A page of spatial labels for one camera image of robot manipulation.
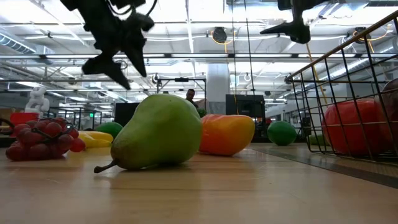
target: black monitor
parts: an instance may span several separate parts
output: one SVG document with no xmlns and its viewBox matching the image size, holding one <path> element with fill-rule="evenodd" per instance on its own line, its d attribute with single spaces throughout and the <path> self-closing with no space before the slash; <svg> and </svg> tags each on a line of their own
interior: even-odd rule
<svg viewBox="0 0 398 224">
<path fill-rule="evenodd" d="M 116 103 L 114 107 L 114 122 L 125 126 L 136 111 L 139 103 Z"/>
<path fill-rule="evenodd" d="M 225 114 L 240 114 L 252 118 L 265 118 L 262 95 L 225 95 Z"/>
</svg>

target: person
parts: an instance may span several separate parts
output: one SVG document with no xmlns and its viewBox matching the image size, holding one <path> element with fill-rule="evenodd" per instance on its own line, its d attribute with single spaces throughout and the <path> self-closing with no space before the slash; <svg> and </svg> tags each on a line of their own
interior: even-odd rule
<svg viewBox="0 0 398 224">
<path fill-rule="evenodd" d="M 195 90 L 193 90 L 193 89 L 189 89 L 188 91 L 187 91 L 187 98 L 186 98 L 186 100 L 188 100 L 189 102 L 191 102 L 194 106 L 195 106 L 195 108 L 197 109 L 197 108 L 199 108 L 199 106 L 193 101 L 193 97 L 195 96 Z"/>
</svg>

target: wire basket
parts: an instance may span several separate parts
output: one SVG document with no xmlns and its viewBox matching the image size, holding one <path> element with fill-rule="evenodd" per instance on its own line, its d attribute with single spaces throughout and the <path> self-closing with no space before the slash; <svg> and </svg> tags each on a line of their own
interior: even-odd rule
<svg viewBox="0 0 398 224">
<path fill-rule="evenodd" d="M 354 32 L 286 77 L 311 152 L 398 165 L 397 17 Z"/>
</svg>

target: white robot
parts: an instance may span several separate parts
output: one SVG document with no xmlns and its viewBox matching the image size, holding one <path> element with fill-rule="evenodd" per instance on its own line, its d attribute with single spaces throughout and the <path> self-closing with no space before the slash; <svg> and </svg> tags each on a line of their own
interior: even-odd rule
<svg viewBox="0 0 398 224">
<path fill-rule="evenodd" d="M 25 106 L 25 113 L 38 113 L 43 117 L 43 113 L 50 109 L 50 102 L 44 98 L 47 91 L 45 87 L 35 87 L 30 93 L 30 99 Z"/>
</svg>

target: pear stem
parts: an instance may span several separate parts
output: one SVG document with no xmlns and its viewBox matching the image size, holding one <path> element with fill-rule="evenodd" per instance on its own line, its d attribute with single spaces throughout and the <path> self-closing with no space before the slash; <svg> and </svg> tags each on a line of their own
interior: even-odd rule
<svg viewBox="0 0 398 224">
<path fill-rule="evenodd" d="M 96 167 L 94 168 L 94 173 L 95 173 L 95 174 L 98 174 L 98 173 L 100 173 L 100 172 L 102 172 L 102 171 L 104 171 L 104 170 L 107 170 L 107 169 L 109 169 L 109 168 L 111 168 L 111 167 L 116 166 L 118 163 L 119 163 L 119 160 L 118 160 L 118 159 L 114 159 L 114 160 L 112 160 L 112 162 L 111 162 L 110 164 L 108 164 L 108 165 L 106 165 L 106 166 L 103 166 L 103 167 L 96 166 Z"/>
</svg>

